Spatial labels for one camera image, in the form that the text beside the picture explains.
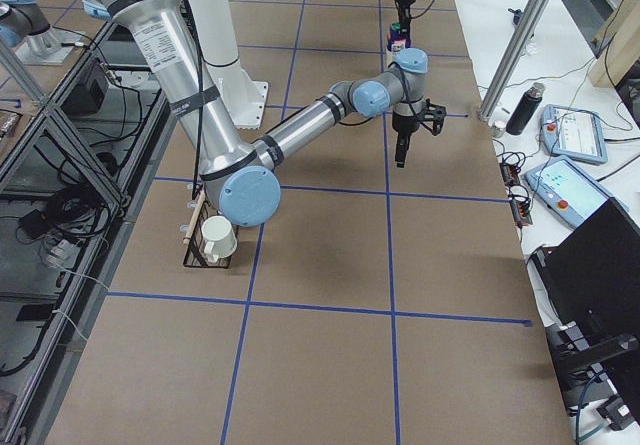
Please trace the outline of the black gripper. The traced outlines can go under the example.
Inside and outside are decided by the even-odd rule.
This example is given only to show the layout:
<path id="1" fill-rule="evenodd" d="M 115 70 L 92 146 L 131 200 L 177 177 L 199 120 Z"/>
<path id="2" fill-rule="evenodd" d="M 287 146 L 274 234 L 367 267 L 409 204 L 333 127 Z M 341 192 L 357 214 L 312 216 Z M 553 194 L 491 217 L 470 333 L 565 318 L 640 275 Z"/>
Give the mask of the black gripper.
<path id="1" fill-rule="evenodd" d="M 398 15 L 398 27 L 404 29 L 404 38 L 410 40 L 411 36 L 411 10 L 410 7 L 416 0 L 395 0 Z"/>
<path id="2" fill-rule="evenodd" d="M 404 167 L 404 155 L 409 151 L 411 135 L 418 130 L 418 120 L 413 116 L 405 116 L 396 112 L 392 115 L 392 128 L 398 134 L 394 160 L 398 168 Z"/>

